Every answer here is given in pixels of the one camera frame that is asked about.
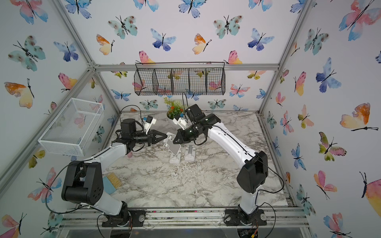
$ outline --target marble countertop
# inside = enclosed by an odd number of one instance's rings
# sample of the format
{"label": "marble countertop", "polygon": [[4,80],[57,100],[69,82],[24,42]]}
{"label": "marble countertop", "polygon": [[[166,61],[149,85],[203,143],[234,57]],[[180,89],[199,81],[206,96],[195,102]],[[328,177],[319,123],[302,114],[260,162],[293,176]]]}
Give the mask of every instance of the marble countertop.
{"label": "marble countertop", "polygon": [[[261,127],[254,112],[213,112],[225,126],[243,143],[254,150],[263,150],[268,156],[268,165],[275,170]],[[166,112],[143,113],[151,115],[157,122],[151,129],[163,133],[176,134],[179,128]],[[139,119],[139,113],[123,113],[126,118]],[[114,133],[111,141],[116,139]],[[196,142],[204,141],[200,136]],[[196,147],[194,162],[184,160],[186,145],[181,147],[182,158],[179,164],[170,164],[171,153],[163,142],[151,147],[145,146],[118,159],[108,167],[105,174],[114,172],[122,186],[112,194],[116,199],[127,202],[129,207],[200,207],[236,206],[239,204],[241,187],[236,180],[239,168],[233,158],[213,140]],[[269,171],[264,188],[276,191],[281,187],[278,177]],[[268,202],[273,206],[287,206],[283,192],[262,193],[258,204]]]}

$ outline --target blue butterfly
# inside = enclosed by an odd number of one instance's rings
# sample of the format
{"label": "blue butterfly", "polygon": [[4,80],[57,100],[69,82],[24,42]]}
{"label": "blue butterfly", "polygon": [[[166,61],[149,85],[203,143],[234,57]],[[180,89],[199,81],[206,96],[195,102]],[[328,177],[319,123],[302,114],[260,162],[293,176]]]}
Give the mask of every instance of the blue butterfly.
{"label": "blue butterfly", "polygon": [[298,146],[296,147],[296,151],[294,149],[291,150],[291,154],[292,156],[294,156],[295,158],[295,162],[294,162],[294,166],[295,168],[299,168],[299,165],[301,168],[303,168],[304,170],[306,170],[305,166],[304,166],[304,163],[302,161],[302,156],[300,156],[300,146],[299,146],[299,143],[298,143]]}
{"label": "blue butterfly", "polygon": [[236,105],[233,105],[233,109],[235,110],[235,111],[247,111],[247,110],[249,110],[249,108],[242,108],[242,107],[238,107],[238,106],[236,106]]}
{"label": "blue butterfly", "polygon": [[157,100],[152,100],[152,101],[146,101],[146,102],[139,102],[140,104],[142,104],[144,106],[144,108],[146,110],[149,110],[150,108],[157,108],[158,105],[157,105]]}
{"label": "blue butterfly", "polygon": [[91,3],[91,0],[66,0],[69,4],[66,5],[66,9],[69,13],[78,14],[81,13],[86,19],[91,18],[91,14],[86,11],[87,7]]}
{"label": "blue butterfly", "polygon": [[129,101],[129,99],[127,98],[129,95],[131,95],[131,93],[123,93],[123,92],[121,92],[121,93],[119,93],[119,92],[117,92],[117,91],[115,91],[115,90],[112,90],[111,89],[111,91],[113,92],[113,93],[115,93],[115,95],[114,95],[114,98],[115,99],[123,99],[124,101]]}
{"label": "blue butterfly", "polygon": [[263,50],[263,48],[264,48],[263,44],[268,44],[275,38],[274,36],[263,37],[266,33],[265,34],[262,33],[262,35],[260,35],[259,32],[257,31],[257,29],[255,29],[255,28],[253,28],[252,32],[253,32],[253,34],[251,35],[251,37],[253,38],[253,41],[247,43],[247,45],[250,48],[257,46],[258,51]]}
{"label": "blue butterfly", "polygon": [[152,43],[154,47],[160,48],[160,46],[163,46],[163,49],[165,51],[169,51],[171,49],[171,47],[168,44],[173,44],[176,41],[176,36],[164,38],[166,34],[165,35],[162,34],[161,36],[154,29],[151,29],[151,33],[152,33],[152,37],[156,39],[156,41]]}
{"label": "blue butterfly", "polygon": [[93,141],[98,141],[98,143],[101,143],[102,142],[102,134],[104,133],[104,128],[103,126],[99,126],[97,132],[96,132],[96,136],[94,137]]}
{"label": "blue butterfly", "polygon": [[209,104],[209,107],[214,110],[216,108],[224,108],[225,104],[224,102],[226,102],[226,99],[223,99],[223,100],[215,100],[215,102],[208,102]]}
{"label": "blue butterfly", "polygon": [[64,60],[66,62],[69,62],[71,60],[70,57],[73,57],[74,60],[78,60],[78,54],[74,53],[74,51],[77,50],[75,48],[74,43],[72,43],[70,46],[67,46],[67,42],[65,43],[65,45],[58,42],[53,42],[53,44],[59,49],[59,51],[65,53]]}
{"label": "blue butterfly", "polygon": [[303,4],[306,0],[298,0],[298,1],[299,1],[299,3],[293,4],[291,6],[290,12],[295,13],[295,12],[299,11],[303,7]]}
{"label": "blue butterfly", "polygon": [[274,146],[274,149],[277,152],[278,156],[282,156],[279,150],[278,137],[275,137],[275,141],[272,142],[272,145]]}
{"label": "blue butterfly", "polygon": [[114,123],[116,122],[116,120],[117,120],[117,116],[116,116],[116,115],[114,115],[113,117],[107,119],[107,121],[108,121],[109,123],[111,123],[111,126],[114,125]]}
{"label": "blue butterfly", "polygon": [[23,68],[36,71],[37,66],[34,61],[37,62],[36,58],[45,59],[45,53],[42,51],[41,47],[36,45],[37,41],[35,37],[30,35],[26,38],[24,43],[25,48],[21,46],[20,42],[17,41],[17,43],[19,43],[19,46],[18,45],[14,45],[14,46],[22,49],[23,51],[20,51],[20,50],[12,51],[11,53],[8,54],[8,59],[14,62],[21,62],[21,66]]}
{"label": "blue butterfly", "polygon": [[188,11],[188,8],[190,7],[188,14],[189,12],[191,12],[192,16],[194,18],[197,18],[200,16],[200,12],[196,8],[199,8],[200,6],[202,6],[204,3],[206,3],[207,0],[182,0],[182,1],[184,3],[179,5],[180,12],[184,13]]}
{"label": "blue butterfly", "polygon": [[263,89],[259,89],[260,95],[257,95],[257,98],[264,98],[266,96],[266,92]]}
{"label": "blue butterfly", "polygon": [[316,82],[321,82],[319,90],[322,93],[325,93],[327,91],[327,85],[330,88],[340,88],[341,83],[337,81],[336,79],[332,78],[331,75],[334,75],[334,70],[331,72],[331,58],[327,59],[327,63],[323,66],[323,73],[317,73],[316,74]]}

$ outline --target hanging wire basket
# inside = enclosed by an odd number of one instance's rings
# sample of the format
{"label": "hanging wire basket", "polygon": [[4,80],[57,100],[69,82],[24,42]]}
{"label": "hanging wire basket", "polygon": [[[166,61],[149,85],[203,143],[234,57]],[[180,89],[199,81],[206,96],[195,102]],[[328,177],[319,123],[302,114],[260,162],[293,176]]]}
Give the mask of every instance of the hanging wire basket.
{"label": "hanging wire basket", "polygon": [[224,95],[225,63],[136,63],[134,90],[140,95]]}

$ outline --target metal frame bar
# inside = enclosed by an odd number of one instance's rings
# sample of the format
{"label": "metal frame bar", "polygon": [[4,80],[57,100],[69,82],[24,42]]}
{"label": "metal frame bar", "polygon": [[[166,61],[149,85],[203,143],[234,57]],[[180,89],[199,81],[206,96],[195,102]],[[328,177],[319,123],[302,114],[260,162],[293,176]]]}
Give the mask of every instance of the metal frame bar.
{"label": "metal frame bar", "polygon": [[66,97],[61,101],[60,105],[50,114],[48,119],[42,123],[42,125],[37,129],[36,133],[33,135],[32,139],[20,149],[20,152],[14,157],[14,159],[7,165],[4,173],[0,177],[0,198],[5,194],[7,189],[12,185],[12,182],[16,179],[17,175],[22,171],[30,155],[33,154],[36,148],[40,145],[38,139],[50,125],[50,123],[55,119],[55,117],[64,108],[66,103],[72,97],[77,97],[82,89],[87,84],[90,77],[94,75],[92,70],[85,70],[75,86],[69,91]]}
{"label": "metal frame bar", "polygon": [[264,110],[264,107],[266,106],[267,104],[267,101],[268,101],[268,98],[269,98],[269,95],[271,94],[273,88],[274,88],[274,84],[275,82],[277,81],[276,79],[279,77],[279,75],[281,74],[282,72],[282,68],[284,67],[284,65],[287,63],[287,59],[289,58],[289,53],[290,53],[290,50],[291,50],[291,47],[293,45],[293,43],[295,42],[296,38],[298,37],[299,35],[299,32],[300,32],[300,29],[302,28],[302,25],[304,23],[304,20],[307,16],[307,14],[309,13],[309,11],[311,10],[312,8],[312,2],[314,2],[313,0],[306,0],[304,2],[304,5],[303,5],[303,8],[301,9],[300,11],[300,15],[299,15],[299,18],[298,20],[296,21],[295,25],[294,25],[294,28],[292,30],[292,33],[288,39],[288,42],[287,42],[287,46],[286,48],[284,49],[283,51],[283,54],[282,54],[282,57],[279,61],[279,70],[274,74],[271,82],[270,82],[270,85],[269,87],[267,88],[267,93],[266,93],[266,96],[264,97],[263,101],[262,101],[262,104],[259,108],[259,113],[261,114],[262,111]]}

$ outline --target black cable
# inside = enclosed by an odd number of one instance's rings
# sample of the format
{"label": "black cable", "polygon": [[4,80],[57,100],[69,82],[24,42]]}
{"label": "black cable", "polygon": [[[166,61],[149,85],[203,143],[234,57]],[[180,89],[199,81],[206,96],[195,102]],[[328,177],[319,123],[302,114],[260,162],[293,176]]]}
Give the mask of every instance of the black cable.
{"label": "black cable", "polygon": [[99,217],[100,217],[101,215],[103,215],[103,214],[100,214],[100,215],[98,216],[98,218],[96,219],[96,227],[98,228],[98,231],[99,231],[99,233],[101,234],[101,236],[102,236],[103,238],[105,238],[105,237],[102,235],[102,232],[101,232],[101,230],[99,229],[99,226],[98,226],[98,219],[99,219]]}

